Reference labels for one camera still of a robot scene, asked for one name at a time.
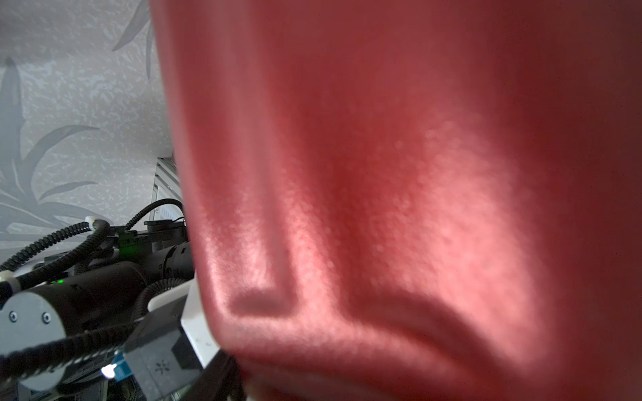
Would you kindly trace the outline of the red hard-shell suitcase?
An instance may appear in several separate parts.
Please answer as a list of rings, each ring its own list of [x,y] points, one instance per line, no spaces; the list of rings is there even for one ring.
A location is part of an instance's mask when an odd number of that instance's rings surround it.
[[[254,399],[640,399],[640,2],[150,10]]]

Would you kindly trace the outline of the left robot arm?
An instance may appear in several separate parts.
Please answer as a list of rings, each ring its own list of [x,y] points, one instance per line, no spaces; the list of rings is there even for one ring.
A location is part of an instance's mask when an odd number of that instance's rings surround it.
[[[207,327],[180,218],[88,217],[1,265],[4,400],[244,400]]]

